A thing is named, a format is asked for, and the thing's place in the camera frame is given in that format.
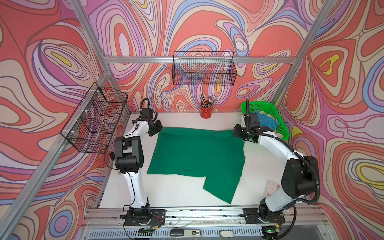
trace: wire basket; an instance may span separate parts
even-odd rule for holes
[[[79,152],[105,154],[127,100],[128,95],[117,89],[97,87],[79,119],[63,136]]]
[[[232,51],[174,51],[175,85],[233,86],[237,71]]]

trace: metal beam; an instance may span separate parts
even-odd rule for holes
[[[171,56],[106,56],[106,63],[172,63]],[[296,57],[233,57],[234,63],[294,63]]]
[[[71,4],[73,7],[74,12],[76,13],[76,16],[81,24],[81,26],[84,29],[85,37],[89,42],[89,45],[94,50],[97,59],[99,60],[100,64],[102,65],[103,69],[107,72],[111,72],[111,69],[109,68],[109,65],[104,60],[104,52],[100,47],[99,40],[96,37],[96,34],[93,30],[93,27],[91,25],[91,22],[88,18],[87,13],[85,12],[85,9],[83,5],[80,3],[79,0],[71,0]],[[113,74],[111,74],[111,80],[109,81],[111,86],[116,89],[120,89],[115,77]]]
[[[106,83],[108,77],[109,73],[104,72],[99,78],[97,84],[99,86],[103,86]],[[95,91],[97,88],[96,84],[93,84],[92,86],[93,87],[90,89],[90,91]],[[78,110],[80,111],[76,111],[73,114],[72,118],[68,121],[68,124],[66,125],[64,130],[68,131],[73,127],[73,125],[82,113],[81,110],[85,109],[87,104],[90,102],[92,95],[93,94],[88,94],[84,98],[83,103],[80,104],[78,108]],[[16,199],[1,219],[0,239],[6,240],[13,233],[16,226],[20,222],[21,218],[24,216],[28,207],[31,205],[33,199],[35,198],[44,181],[46,180],[53,167],[59,160],[67,145],[68,141],[61,134],[59,134],[44,159],[41,161],[39,166],[37,166],[31,178],[29,178],[21,192],[17,195]]]
[[[285,88],[293,78],[297,68],[301,64],[301,61],[303,61],[305,53],[308,51],[309,47],[311,46],[311,43],[316,37],[316,34],[319,32],[328,14],[332,10],[335,2],[336,2],[335,0],[324,0],[323,5],[321,6],[315,20],[313,21],[310,29],[308,30],[307,35],[304,37],[304,40],[296,55],[298,60],[295,61],[295,63],[289,68],[287,74],[285,75],[284,79],[281,81],[278,89],[276,90],[275,95],[272,98],[271,102],[273,105],[277,105],[277,103],[280,101],[283,93],[285,92]]]

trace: black mounting plate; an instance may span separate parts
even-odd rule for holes
[[[246,224],[255,224],[255,223],[263,223],[259,219],[259,213],[257,212],[259,208],[243,208],[244,214],[246,214],[245,218],[245,223]],[[279,219],[273,220],[270,223],[285,223],[285,218],[284,216],[277,216]]]
[[[148,225],[148,226],[159,225],[161,223],[161,221],[157,217],[154,217],[154,215],[159,216],[161,218],[161,220],[163,221],[163,224],[164,224],[164,221],[166,218],[166,210],[165,209],[151,209],[151,216],[152,217],[151,217],[150,222],[146,225]],[[125,226],[141,226],[141,224],[139,222],[141,224],[144,224],[144,223],[148,222],[148,218],[136,216],[132,220],[131,216],[129,215],[129,210],[128,210],[127,211],[127,218],[125,218],[125,220],[124,220],[124,225]]]

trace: red pen holder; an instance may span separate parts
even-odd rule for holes
[[[212,107],[205,108],[203,107],[203,103],[201,103],[200,116],[202,118],[210,118],[212,116]]]

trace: white table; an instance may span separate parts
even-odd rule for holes
[[[157,118],[164,127],[233,130],[235,124],[240,123],[241,115],[241,113],[212,113],[211,118],[203,119],[199,113],[159,113]],[[131,115],[125,134],[132,127],[132,119],[138,117],[138,114]],[[141,139],[144,152],[142,179],[151,207],[230,205],[203,189],[205,177],[147,174],[157,136],[158,134],[152,137],[146,134]],[[282,164],[263,146],[245,142],[244,154],[243,174],[231,205],[259,204],[260,200],[265,198],[268,179],[280,183],[283,175]],[[99,208],[120,208],[131,202],[125,178],[119,175],[118,171],[111,170]]]

